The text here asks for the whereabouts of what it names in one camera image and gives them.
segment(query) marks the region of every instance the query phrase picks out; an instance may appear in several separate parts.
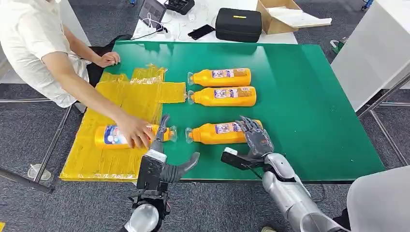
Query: human hand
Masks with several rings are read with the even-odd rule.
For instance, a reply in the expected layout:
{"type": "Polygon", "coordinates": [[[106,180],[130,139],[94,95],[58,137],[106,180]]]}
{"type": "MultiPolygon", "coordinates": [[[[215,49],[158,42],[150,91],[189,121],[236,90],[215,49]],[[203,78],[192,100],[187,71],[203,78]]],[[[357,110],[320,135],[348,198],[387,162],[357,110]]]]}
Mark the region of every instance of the human hand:
{"type": "Polygon", "coordinates": [[[107,52],[102,57],[100,57],[95,64],[100,66],[101,68],[105,68],[107,66],[115,65],[121,62],[119,55],[117,52],[107,52]]]}
{"type": "Polygon", "coordinates": [[[242,121],[235,121],[241,130],[245,133],[246,141],[254,159],[259,159],[266,154],[273,152],[273,143],[270,140],[268,132],[262,129],[259,123],[241,116],[242,121]]]}
{"type": "Polygon", "coordinates": [[[121,133],[127,139],[130,148],[145,146],[149,148],[150,141],[155,139],[153,132],[147,127],[148,122],[131,116],[129,114],[121,115],[116,120],[117,126],[121,133]]]}

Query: cardboard box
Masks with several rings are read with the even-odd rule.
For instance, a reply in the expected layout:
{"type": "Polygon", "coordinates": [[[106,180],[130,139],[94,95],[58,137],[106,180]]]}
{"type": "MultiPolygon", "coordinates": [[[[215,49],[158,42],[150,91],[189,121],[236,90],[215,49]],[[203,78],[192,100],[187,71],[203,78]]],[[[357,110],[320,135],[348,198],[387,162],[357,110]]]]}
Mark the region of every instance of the cardboard box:
{"type": "Polygon", "coordinates": [[[300,10],[293,0],[258,0],[256,10],[262,15],[262,29],[267,35],[298,31],[278,19],[272,17],[267,8],[286,6],[288,9],[300,10]]]}

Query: white t-shirt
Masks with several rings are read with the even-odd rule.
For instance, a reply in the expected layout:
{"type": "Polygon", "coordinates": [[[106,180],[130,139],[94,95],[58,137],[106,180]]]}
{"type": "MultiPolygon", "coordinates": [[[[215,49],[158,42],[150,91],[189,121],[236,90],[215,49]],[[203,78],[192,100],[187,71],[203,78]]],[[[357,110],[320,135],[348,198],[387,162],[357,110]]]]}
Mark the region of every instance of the white t-shirt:
{"type": "Polygon", "coordinates": [[[61,88],[41,61],[52,52],[69,55],[74,71],[88,82],[89,61],[70,50],[59,5],[51,0],[0,0],[0,43],[15,72],[27,84],[60,107],[76,99],[61,88]]]}

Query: man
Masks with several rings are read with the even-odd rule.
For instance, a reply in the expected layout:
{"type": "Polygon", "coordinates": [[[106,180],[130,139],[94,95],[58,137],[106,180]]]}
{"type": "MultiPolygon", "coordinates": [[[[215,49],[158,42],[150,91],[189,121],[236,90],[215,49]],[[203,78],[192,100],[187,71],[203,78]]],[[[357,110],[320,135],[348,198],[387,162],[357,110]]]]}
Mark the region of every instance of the man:
{"type": "Polygon", "coordinates": [[[0,20],[1,46],[27,84],[60,107],[78,100],[113,119],[130,147],[149,146],[148,138],[154,135],[147,129],[148,123],[127,114],[89,84],[95,86],[102,71],[87,69],[116,65],[119,55],[108,52],[99,56],[76,38],[63,25],[55,0],[1,0],[0,20]]]}

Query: table leg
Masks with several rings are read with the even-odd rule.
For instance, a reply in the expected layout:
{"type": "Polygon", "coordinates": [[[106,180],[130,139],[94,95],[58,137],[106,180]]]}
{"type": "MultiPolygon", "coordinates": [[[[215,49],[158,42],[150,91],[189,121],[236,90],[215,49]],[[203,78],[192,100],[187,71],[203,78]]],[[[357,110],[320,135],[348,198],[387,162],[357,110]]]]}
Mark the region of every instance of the table leg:
{"type": "Polygon", "coordinates": [[[18,99],[18,100],[0,99],[0,103],[34,103],[34,102],[52,102],[52,100],[48,98],[33,98],[33,99],[18,99]]]}
{"type": "Polygon", "coordinates": [[[370,110],[370,114],[373,116],[374,120],[376,121],[377,125],[380,127],[381,131],[383,132],[384,136],[387,138],[387,141],[389,141],[390,145],[392,146],[393,150],[395,151],[397,158],[403,165],[408,165],[409,163],[406,161],[404,158],[403,154],[400,152],[398,149],[396,143],[393,141],[393,138],[390,136],[389,132],[387,129],[384,127],[383,123],[377,116],[376,112],[373,110],[370,110]]]}
{"type": "Polygon", "coordinates": [[[51,193],[53,191],[52,188],[46,187],[42,184],[39,184],[37,182],[34,182],[34,181],[29,180],[27,178],[24,178],[20,175],[17,175],[13,172],[10,172],[10,171],[4,169],[2,167],[0,167],[0,176],[4,177],[6,179],[9,179],[9,180],[15,181],[15,182],[17,182],[19,184],[22,184],[24,186],[37,189],[37,190],[39,190],[41,192],[44,192],[44,193],[51,193]]]}
{"type": "Polygon", "coordinates": [[[34,178],[34,181],[35,181],[35,182],[39,182],[41,176],[42,176],[43,173],[44,173],[45,167],[46,167],[46,165],[47,165],[47,163],[48,163],[48,160],[50,159],[51,153],[53,152],[54,147],[56,146],[56,143],[57,143],[57,141],[58,141],[58,139],[59,139],[59,137],[60,137],[60,135],[61,135],[61,131],[62,131],[63,128],[64,128],[65,122],[66,122],[66,120],[67,120],[68,114],[70,114],[70,111],[71,111],[72,106],[73,106],[73,105],[70,105],[70,106],[67,108],[67,110],[65,111],[65,113],[64,113],[64,115],[63,115],[63,118],[62,118],[62,120],[61,120],[61,122],[60,122],[60,124],[59,124],[59,127],[58,127],[57,130],[56,130],[56,133],[54,133],[53,140],[51,141],[51,144],[50,144],[50,146],[48,147],[47,152],[45,153],[45,156],[44,156],[44,158],[43,158],[43,162],[41,163],[40,169],[39,169],[39,171],[38,171],[36,177],[34,178]]]}
{"type": "Polygon", "coordinates": [[[393,141],[392,137],[390,136],[387,129],[384,127],[383,123],[374,112],[374,109],[378,106],[395,106],[395,107],[407,107],[410,106],[410,103],[401,103],[401,102],[384,102],[388,97],[393,95],[397,90],[399,90],[403,85],[405,85],[408,81],[410,81],[410,73],[397,82],[391,89],[385,92],[379,99],[377,99],[373,104],[371,104],[367,109],[365,109],[361,114],[359,114],[359,118],[361,118],[365,113],[370,112],[373,118],[376,120],[377,125],[383,132],[384,136],[386,137],[387,141],[389,141],[390,145],[392,146],[393,150],[396,153],[397,158],[403,165],[408,165],[409,163],[404,158],[403,154],[398,149],[397,145],[393,141]]]}

